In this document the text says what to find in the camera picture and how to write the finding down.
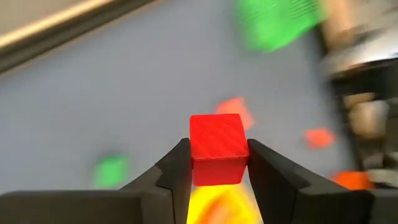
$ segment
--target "green block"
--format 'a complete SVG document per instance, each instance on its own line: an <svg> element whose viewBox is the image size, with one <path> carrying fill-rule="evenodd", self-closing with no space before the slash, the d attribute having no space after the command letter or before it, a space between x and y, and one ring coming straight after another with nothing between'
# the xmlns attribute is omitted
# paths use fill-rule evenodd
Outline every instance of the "green block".
<svg viewBox="0 0 398 224"><path fill-rule="evenodd" d="M320 23L319 0L237 0L238 21L251 50L279 49Z"/></svg>
<svg viewBox="0 0 398 224"><path fill-rule="evenodd" d="M102 159L95 167L95 187L113 188L129 178L129 159L124 156L110 156Z"/></svg>

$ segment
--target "red cube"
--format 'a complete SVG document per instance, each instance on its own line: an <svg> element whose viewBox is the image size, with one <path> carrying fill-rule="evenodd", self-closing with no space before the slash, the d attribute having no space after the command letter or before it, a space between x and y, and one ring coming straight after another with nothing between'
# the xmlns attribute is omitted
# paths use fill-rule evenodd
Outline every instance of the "red cube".
<svg viewBox="0 0 398 224"><path fill-rule="evenodd" d="M249 147L238 114L193 115L190 118L193 184L238 184Z"/></svg>

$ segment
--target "yellow object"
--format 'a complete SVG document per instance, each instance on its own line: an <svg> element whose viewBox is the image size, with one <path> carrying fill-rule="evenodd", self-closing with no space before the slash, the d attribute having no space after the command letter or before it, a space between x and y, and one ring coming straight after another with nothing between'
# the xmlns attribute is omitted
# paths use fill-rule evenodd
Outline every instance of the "yellow object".
<svg viewBox="0 0 398 224"><path fill-rule="evenodd" d="M187 224L258 224L261 216L242 185L197 188L191 196Z"/></svg>

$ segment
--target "orange block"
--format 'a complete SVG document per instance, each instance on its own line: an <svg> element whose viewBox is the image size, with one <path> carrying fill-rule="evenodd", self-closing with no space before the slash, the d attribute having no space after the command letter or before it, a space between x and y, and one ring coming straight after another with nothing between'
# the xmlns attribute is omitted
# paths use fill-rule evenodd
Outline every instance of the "orange block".
<svg viewBox="0 0 398 224"><path fill-rule="evenodd" d="M236 97L220 103L217 107L216 114L237 113L241 117L243 128L250 129L254 125L253 117L250 111L244 105L243 97Z"/></svg>
<svg viewBox="0 0 398 224"><path fill-rule="evenodd" d="M305 137L308 144L314 149L328 147L333 142L333 135L327 128L308 130Z"/></svg>
<svg viewBox="0 0 398 224"><path fill-rule="evenodd" d="M343 171L333 177L333 181L350 190L373 189L367 172Z"/></svg>

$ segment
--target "blue-gray surface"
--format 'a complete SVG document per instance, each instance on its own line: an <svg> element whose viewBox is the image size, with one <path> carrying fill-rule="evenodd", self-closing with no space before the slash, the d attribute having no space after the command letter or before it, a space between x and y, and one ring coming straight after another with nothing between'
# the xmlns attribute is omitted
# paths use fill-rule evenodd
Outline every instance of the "blue-gray surface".
<svg viewBox="0 0 398 224"><path fill-rule="evenodd" d="M325 176L352 168L345 139L307 149L306 129L336 131L309 34L264 55L242 47L233 2L173 0L128 17L0 79L0 192L91 188L109 151L131 178L188 136L191 114L243 96L256 138Z"/></svg>

